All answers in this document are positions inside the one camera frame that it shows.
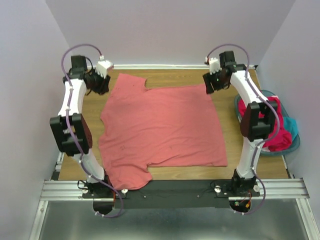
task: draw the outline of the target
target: teal cloth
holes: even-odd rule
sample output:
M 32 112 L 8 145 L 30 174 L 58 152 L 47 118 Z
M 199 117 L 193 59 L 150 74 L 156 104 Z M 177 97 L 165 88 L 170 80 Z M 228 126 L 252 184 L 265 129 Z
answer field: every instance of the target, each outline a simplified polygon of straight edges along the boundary
M 292 141 L 295 140 L 296 136 L 298 135 L 298 126 L 296 120 L 291 117 L 284 116 L 283 126 L 285 130 L 291 133 Z

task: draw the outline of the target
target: aluminum frame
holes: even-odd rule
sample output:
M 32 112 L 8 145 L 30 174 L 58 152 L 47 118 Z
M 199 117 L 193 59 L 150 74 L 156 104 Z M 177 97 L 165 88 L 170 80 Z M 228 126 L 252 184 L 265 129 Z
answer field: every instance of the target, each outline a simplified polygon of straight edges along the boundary
M 56 162 L 56 171 L 60 171 L 64 153 L 59 153 Z M 266 199 L 296 199 L 303 224 L 310 240 L 320 240 L 320 232 L 309 204 L 309 194 L 302 178 L 262 179 L 266 188 Z M 31 229 L 29 240 L 38 240 L 44 224 L 48 204 L 50 201 L 113 201 L 113 198 L 82 198 L 82 190 L 78 189 L 78 181 L 48 180 L 43 183 L 40 201 Z M 253 199 L 262 199 L 264 194 L 262 185 L 260 196 Z M 239 200 L 242 197 L 229 197 L 229 200 Z

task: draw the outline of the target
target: gray floor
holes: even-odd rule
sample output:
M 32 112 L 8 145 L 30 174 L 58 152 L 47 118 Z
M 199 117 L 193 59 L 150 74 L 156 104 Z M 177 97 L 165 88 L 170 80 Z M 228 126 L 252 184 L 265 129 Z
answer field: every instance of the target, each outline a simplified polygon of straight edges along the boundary
M 254 207 L 259 201 L 253 201 Z M 229 209 L 128 209 L 119 218 L 94 215 L 88 201 L 50 202 L 41 240 L 306 240 L 294 199 L 266 200 L 256 213 Z

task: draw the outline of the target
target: laundry basket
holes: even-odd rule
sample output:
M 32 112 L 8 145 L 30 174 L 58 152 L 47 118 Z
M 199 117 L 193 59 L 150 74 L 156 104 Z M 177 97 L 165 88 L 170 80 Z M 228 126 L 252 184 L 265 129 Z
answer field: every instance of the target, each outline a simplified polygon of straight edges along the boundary
M 274 96 L 275 94 L 272 93 L 271 91 L 267 91 L 267 90 L 261 90 L 262 94 L 265 95 L 266 97 L 271 97 Z M 239 113 L 239 109 L 238 109 L 238 103 L 241 100 L 240 95 L 238 94 L 237 96 L 235 96 L 234 98 L 234 106 L 235 106 L 235 114 L 239 120 L 239 122 L 241 121 L 242 117 Z M 281 112 L 282 115 L 284 117 L 289 117 L 288 113 L 286 112 L 284 106 L 281 104 Z M 295 139 L 292 141 L 292 144 L 289 148 L 282 150 L 282 151 L 267 151 L 267 150 L 261 150 L 261 155 L 264 156 L 281 156 L 281 155 L 285 155 L 288 153 L 293 152 L 294 150 L 296 150 L 298 147 L 300 146 L 300 137 L 299 134 L 295 137 Z

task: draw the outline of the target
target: fabric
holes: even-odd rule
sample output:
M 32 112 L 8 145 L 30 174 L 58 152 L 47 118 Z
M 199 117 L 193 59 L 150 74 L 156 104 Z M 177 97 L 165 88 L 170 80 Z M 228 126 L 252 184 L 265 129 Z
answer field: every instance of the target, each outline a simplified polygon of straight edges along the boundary
M 285 130 L 291 133 L 292 141 L 295 140 L 296 136 L 298 135 L 298 126 L 296 120 L 292 117 L 284 116 L 283 127 Z
M 288 132 L 287 130 L 285 130 L 284 128 L 284 118 L 282 116 L 282 112 L 281 112 L 281 103 L 280 100 L 277 96 L 269 96 L 267 97 L 269 101 L 275 101 L 277 103 L 277 110 L 276 113 L 278 114 L 279 120 L 280 120 L 280 129 L 279 132 L 277 134 L 277 136 L 273 139 L 271 139 L 270 141 L 267 141 L 263 147 L 268 147 L 270 152 L 278 152 L 278 151 L 282 151 L 285 149 L 288 149 L 290 147 L 290 145 L 292 144 L 292 136 L 291 133 Z M 243 115 L 245 114 L 246 111 L 246 106 L 244 101 L 241 99 L 238 103 L 238 110 L 240 115 L 243 117 Z M 277 130 L 277 121 L 275 121 L 274 124 L 274 129 L 273 132 L 269 135 L 273 136 Z
M 103 166 L 118 189 L 139 189 L 147 167 L 226 166 L 215 106 L 205 84 L 148 89 L 146 79 L 119 74 L 101 113 Z

